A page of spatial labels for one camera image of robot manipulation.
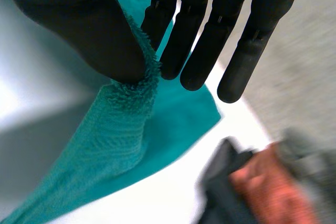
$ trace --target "white surface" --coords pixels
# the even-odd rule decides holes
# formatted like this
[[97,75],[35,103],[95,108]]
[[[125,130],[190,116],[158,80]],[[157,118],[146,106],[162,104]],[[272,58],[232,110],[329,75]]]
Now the white surface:
[[263,149],[270,141],[244,99],[234,104],[219,102],[217,83],[223,70],[216,65],[207,80],[218,108],[225,118],[199,140],[184,156],[160,172],[110,196],[92,202],[50,223],[192,223],[200,214],[203,199],[196,184],[221,139],[239,139],[237,149]]

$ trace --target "terry cloth texture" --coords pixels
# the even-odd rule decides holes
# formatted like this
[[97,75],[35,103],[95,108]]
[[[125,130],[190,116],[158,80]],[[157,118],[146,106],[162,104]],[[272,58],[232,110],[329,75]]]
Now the terry cloth texture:
[[229,138],[223,141],[201,181],[207,203],[198,224],[258,223],[229,181],[229,175],[245,165],[251,157],[252,152],[238,154]]
[[46,223],[130,186],[174,162],[220,120],[205,87],[188,92],[178,79],[159,81],[154,51],[138,29],[150,0],[119,2],[134,18],[128,19],[146,56],[146,78],[101,89],[49,174],[1,224]]
[[276,144],[271,144],[232,173],[236,191],[246,199],[260,223],[319,223],[310,201],[282,165],[275,149]]
[[312,202],[321,223],[335,223],[336,149],[321,148],[317,139],[288,129],[277,154]]

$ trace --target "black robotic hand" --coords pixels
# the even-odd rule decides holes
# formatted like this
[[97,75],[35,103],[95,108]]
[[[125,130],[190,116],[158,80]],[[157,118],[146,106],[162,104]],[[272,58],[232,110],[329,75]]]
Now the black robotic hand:
[[[148,34],[155,50],[158,49],[172,20],[176,1],[151,0],[151,5],[146,9],[142,29]],[[195,91],[204,84],[215,65],[237,22],[244,0],[213,0],[209,20],[186,64],[203,21],[208,0],[181,1],[181,11],[176,17],[160,60],[162,77],[172,80],[182,71],[182,86]],[[252,1],[248,22],[218,86],[218,97],[222,101],[233,103],[242,96],[271,34],[293,2],[294,0]]]

